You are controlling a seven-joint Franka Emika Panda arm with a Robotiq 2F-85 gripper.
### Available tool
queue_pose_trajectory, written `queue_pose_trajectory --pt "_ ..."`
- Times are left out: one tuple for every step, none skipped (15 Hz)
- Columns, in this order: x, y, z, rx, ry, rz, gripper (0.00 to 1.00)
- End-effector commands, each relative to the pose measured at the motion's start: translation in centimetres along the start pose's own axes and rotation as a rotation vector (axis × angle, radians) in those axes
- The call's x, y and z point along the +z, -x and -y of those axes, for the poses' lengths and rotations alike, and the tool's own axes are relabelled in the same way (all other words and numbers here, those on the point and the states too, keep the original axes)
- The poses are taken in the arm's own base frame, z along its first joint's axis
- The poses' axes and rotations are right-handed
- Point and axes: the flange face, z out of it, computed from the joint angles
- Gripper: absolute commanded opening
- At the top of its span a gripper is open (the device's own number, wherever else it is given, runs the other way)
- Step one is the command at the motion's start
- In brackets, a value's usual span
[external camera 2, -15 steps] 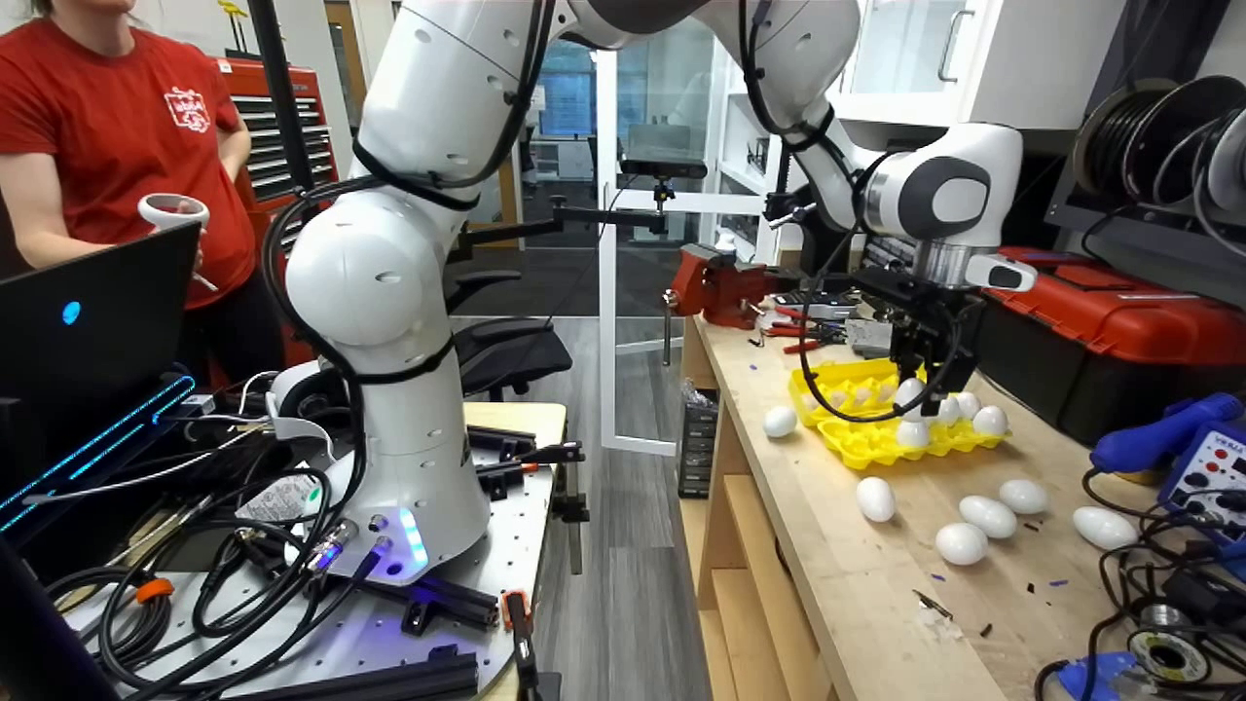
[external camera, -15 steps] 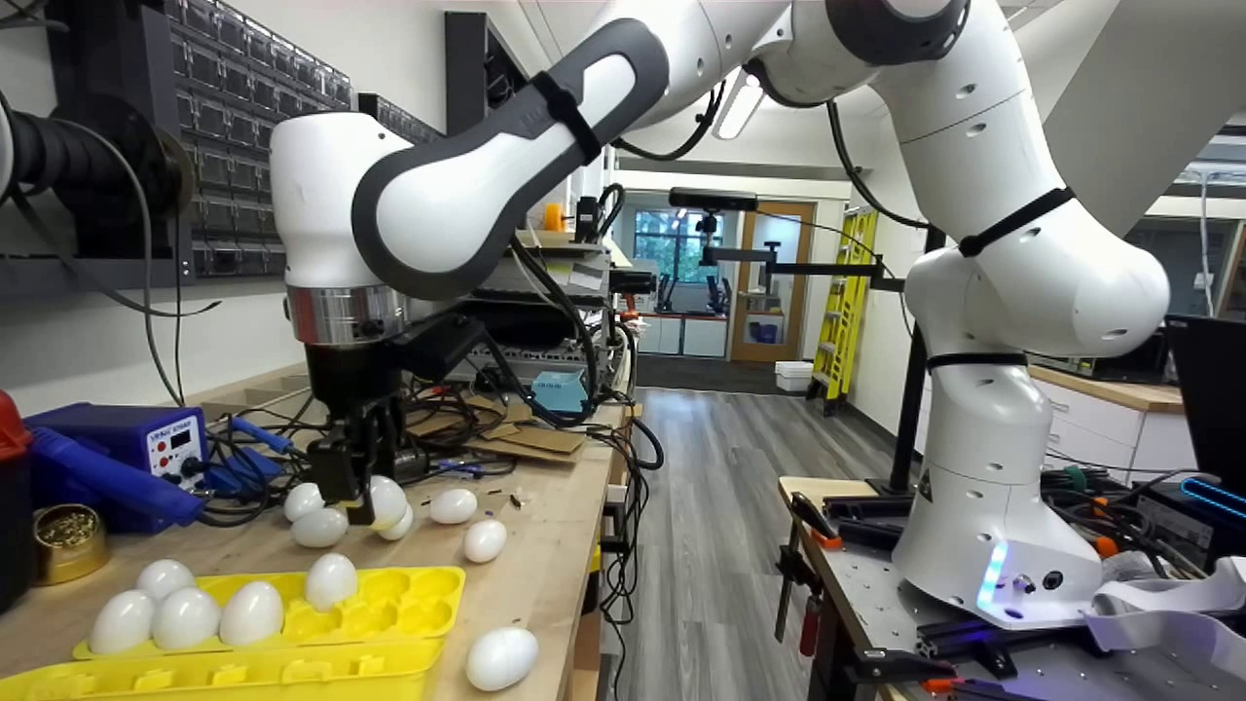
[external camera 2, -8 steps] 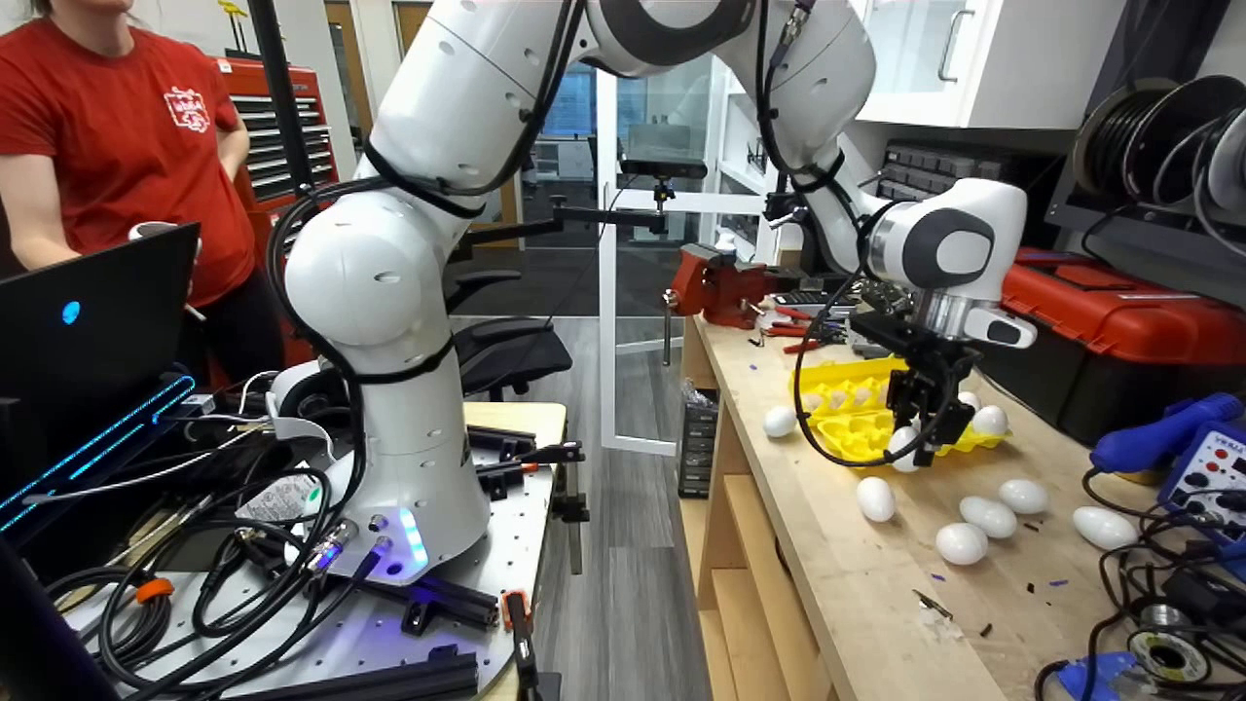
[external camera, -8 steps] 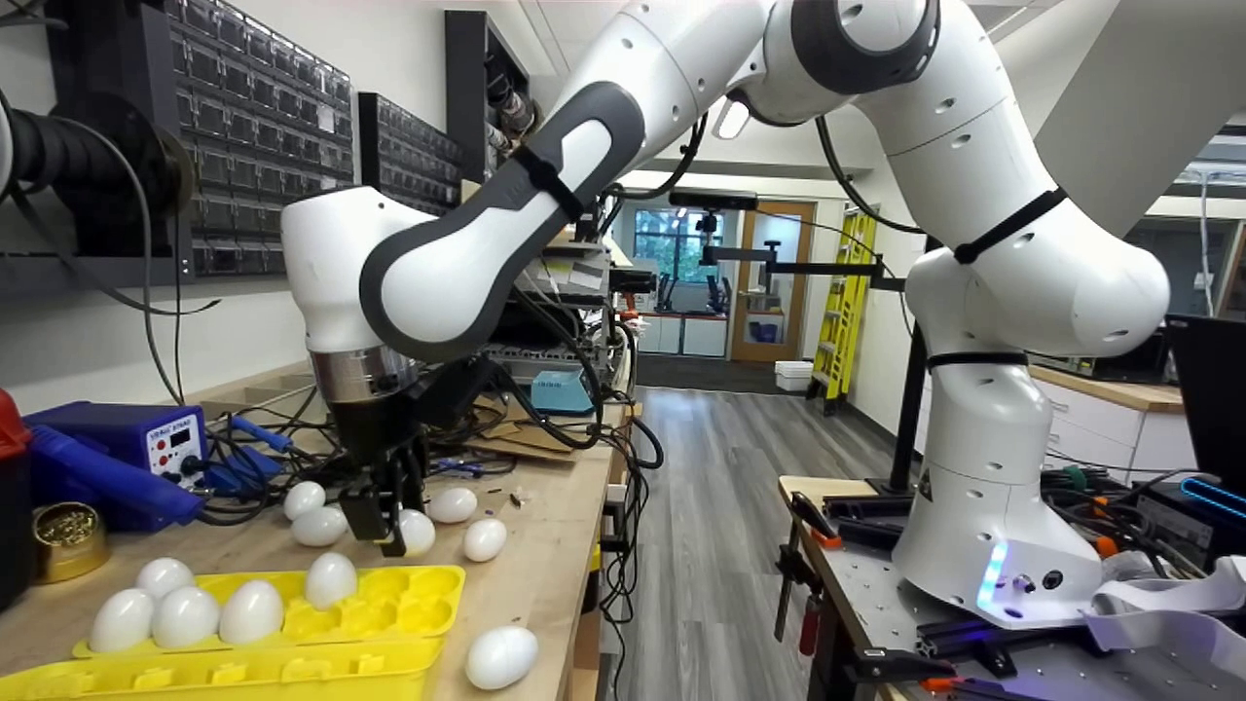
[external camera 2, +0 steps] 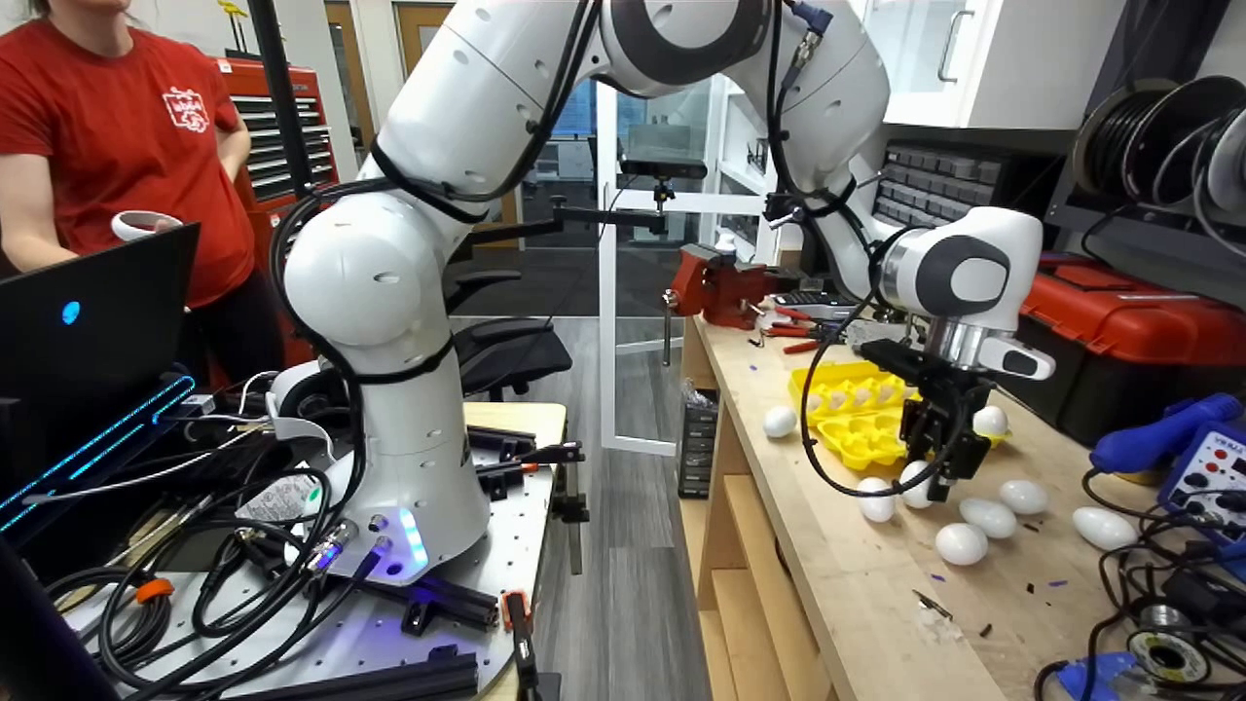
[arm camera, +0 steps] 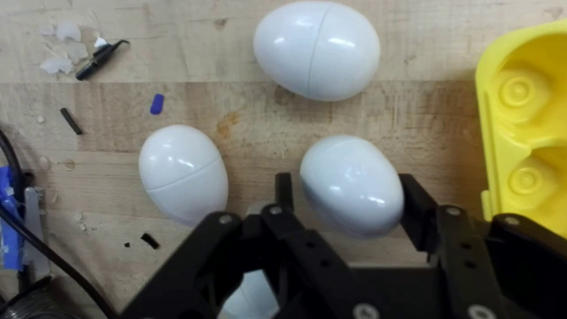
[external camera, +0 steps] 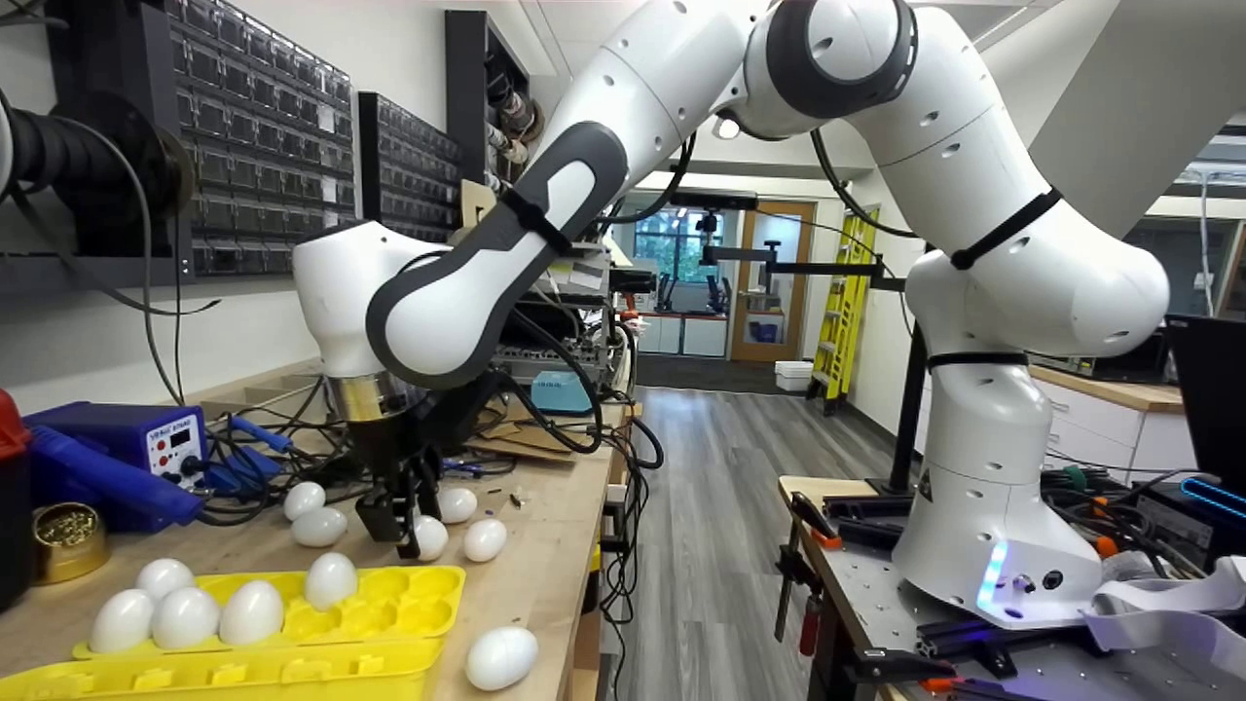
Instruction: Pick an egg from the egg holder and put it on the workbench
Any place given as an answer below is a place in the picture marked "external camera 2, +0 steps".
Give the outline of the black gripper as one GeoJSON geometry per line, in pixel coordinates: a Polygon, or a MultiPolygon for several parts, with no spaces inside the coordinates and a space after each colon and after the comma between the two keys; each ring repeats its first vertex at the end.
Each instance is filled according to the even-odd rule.
{"type": "Polygon", "coordinates": [[[911,455],[897,481],[909,487],[901,498],[948,501],[958,481],[974,481],[989,453],[989,442],[974,434],[974,414],[984,404],[989,383],[892,339],[865,344],[859,357],[920,391],[920,396],[904,404],[901,425],[911,455]]]}

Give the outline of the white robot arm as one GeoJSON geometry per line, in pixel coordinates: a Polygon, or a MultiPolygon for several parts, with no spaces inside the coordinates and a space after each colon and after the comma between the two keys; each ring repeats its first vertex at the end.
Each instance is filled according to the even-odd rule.
{"type": "Polygon", "coordinates": [[[465,383],[444,266],[547,148],[567,89],[631,96],[727,80],[762,118],[779,187],[769,198],[831,247],[839,281],[933,325],[922,352],[870,353],[920,383],[949,420],[920,453],[940,485],[967,475],[984,377],[1043,383],[1054,357],[1015,339],[1043,227],[979,205],[948,227],[878,238],[853,205],[853,159],[888,109],[884,61],[847,0],[456,0],[343,198],[303,203],[281,289],[329,344],[358,404],[331,469],[347,538],[331,578],[409,587],[487,538],[468,461],[465,383]]]}

